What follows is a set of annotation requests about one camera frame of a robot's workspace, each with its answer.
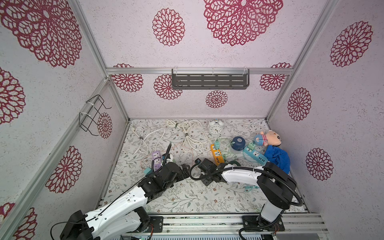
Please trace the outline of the orange power strip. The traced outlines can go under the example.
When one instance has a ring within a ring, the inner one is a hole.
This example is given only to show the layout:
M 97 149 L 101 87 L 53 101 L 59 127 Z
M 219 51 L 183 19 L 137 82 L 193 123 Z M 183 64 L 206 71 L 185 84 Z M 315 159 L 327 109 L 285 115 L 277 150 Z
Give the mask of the orange power strip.
M 214 162 L 215 162 L 215 164 L 217 166 L 222 164 L 222 163 L 225 163 L 225 160 L 223 158 L 223 155 L 222 155 L 221 151 L 219 149 L 216 149 L 214 144 L 212 144 L 210 146 L 210 149 L 211 149 L 211 152 L 212 152 L 212 155 L 213 155 L 213 158 L 214 158 Z

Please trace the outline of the teal plug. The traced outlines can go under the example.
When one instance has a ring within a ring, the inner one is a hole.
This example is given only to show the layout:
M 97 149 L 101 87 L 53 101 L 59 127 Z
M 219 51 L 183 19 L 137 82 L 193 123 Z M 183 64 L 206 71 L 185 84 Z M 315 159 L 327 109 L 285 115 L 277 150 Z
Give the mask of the teal plug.
M 214 142 L 214 146 L 215 146 L 216 150 L 219 150 L 220 149 L 220 142 L 219 141 L 215 141 Z

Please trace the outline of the navy blue meat grinder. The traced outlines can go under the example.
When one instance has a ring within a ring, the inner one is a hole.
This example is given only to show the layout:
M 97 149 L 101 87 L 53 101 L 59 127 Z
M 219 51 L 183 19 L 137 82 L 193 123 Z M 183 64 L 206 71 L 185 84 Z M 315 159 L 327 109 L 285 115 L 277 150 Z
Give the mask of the navy blue meat grinder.
M 246 140 L 243 137 L 234 137 L 231 142 L 231 150 L 241 152 L 246 147 Z

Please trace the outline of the dark green meat grinder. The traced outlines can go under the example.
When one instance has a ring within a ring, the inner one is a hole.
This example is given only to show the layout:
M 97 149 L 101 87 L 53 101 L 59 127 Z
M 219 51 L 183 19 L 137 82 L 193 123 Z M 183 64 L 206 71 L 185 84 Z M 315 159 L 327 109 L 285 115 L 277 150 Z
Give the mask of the dark green meat grinder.
M 237 162 L 237 161 L 230 161 L 229 165 L 236 166 L 236 167 L 240 167 L 241 166 L 241 164 L 239 162 Z

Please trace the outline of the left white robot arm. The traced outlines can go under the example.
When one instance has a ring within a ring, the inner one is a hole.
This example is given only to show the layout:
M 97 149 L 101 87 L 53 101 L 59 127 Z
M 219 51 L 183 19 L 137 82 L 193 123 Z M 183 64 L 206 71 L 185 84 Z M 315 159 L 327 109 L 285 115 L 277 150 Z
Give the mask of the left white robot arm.
M 112 203 L 84 214 L 77 211 L 66 222 L 62 240 L 111 240 L 132 232 L 144 232 L 150 225 L 145 206 L 177 182 L 189 178 L 190 166 L 170 162 L 145 176 Z

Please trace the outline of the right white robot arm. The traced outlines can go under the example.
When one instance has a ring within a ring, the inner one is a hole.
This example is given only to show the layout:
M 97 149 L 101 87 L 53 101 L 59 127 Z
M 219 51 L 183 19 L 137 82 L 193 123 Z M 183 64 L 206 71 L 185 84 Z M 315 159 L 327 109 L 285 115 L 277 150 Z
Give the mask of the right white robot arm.
M 249 227 L 239 229 L 243 232 L 262 232 L 271 228 L 277 230 L 276 224 L 281 221 L 283 213 L 291 206 L 304 205 L 302 197 L 296 192 L 297 183 L 287 173 L 273 163 L 261 167 L 242 167 L 221 163 L 218 166 L 208 159 L 195 160 L 191 167 L 190 177 L 194 181 L 202 181 L 206 186 L 216 183 L 242 183 L 257 186 L 266 196 L 267 201 L 255 221 L 245 220 Z

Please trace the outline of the teal small charger adapter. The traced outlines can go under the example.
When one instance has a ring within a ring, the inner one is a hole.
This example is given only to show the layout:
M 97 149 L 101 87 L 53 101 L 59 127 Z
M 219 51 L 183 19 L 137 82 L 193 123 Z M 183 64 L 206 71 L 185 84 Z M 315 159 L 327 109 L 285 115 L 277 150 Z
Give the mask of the teal small charger adapter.
M 146 168 L 146 169 L 144 170 L 145 175 L 149 175 L 149 174 L 151 174 L 152 172 L 153 172 L 153 170 L 152 170 L 151 168 Z

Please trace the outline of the white twin-bell alarm clock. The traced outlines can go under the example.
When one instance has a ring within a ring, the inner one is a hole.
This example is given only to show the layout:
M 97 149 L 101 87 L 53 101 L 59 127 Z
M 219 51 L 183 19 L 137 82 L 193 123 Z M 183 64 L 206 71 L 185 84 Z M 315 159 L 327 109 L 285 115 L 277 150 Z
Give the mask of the white twin-bell alarm clock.
M 211 135 L 219 135 L 224 130 L 224 122 L 219 119 L 214 119 L 208 123 L 208 130 Z

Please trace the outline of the teal power strip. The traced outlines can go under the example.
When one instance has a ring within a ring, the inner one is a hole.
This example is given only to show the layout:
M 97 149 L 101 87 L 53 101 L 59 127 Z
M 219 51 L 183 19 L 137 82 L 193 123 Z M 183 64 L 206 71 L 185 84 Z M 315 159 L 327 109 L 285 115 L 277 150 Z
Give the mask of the teal power strip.
M 261 166 L 265 166 L 266 163 L 268 162 L 268 158 L 266 158 L 263 154 L 261 154 L 256 150 L 252 150 L 249 147 L 245 147 L 243 149 L 243 153 L 245 154 L 245 156 L 250 157 Z

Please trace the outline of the blue cloth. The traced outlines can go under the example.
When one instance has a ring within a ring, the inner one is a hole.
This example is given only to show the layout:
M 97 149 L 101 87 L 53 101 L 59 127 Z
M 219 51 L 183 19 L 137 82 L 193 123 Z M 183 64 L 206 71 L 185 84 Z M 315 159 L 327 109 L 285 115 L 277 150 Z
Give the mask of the blue cloth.
M 269 162 L 277 165 L 286 174 L 290 173 L 291 160 L 286 151 L 275 146 L 268 146 L 264 156 Z

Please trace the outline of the pig plush toy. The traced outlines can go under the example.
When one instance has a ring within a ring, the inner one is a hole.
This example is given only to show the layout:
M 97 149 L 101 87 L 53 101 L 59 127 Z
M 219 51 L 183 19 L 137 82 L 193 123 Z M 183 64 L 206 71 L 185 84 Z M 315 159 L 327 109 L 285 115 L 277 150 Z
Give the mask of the pig plush toy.
M 276 132 L 269 130 L 267 132 L 260 132 L 254 137 L 254 144 L 257 146 L 275 146 L 278 147 L 282 144 L 282 138 Z

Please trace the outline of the grey wall shelf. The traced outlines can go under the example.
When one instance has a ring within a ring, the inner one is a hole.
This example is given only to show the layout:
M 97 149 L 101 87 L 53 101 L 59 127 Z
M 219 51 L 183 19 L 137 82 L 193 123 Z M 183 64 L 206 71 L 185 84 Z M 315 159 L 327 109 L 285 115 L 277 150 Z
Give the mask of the grey wall shelf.
M 250 85 L 250 74 L 248 69 L 172 69 L 171 84 L 175 90 L 245 90 Z

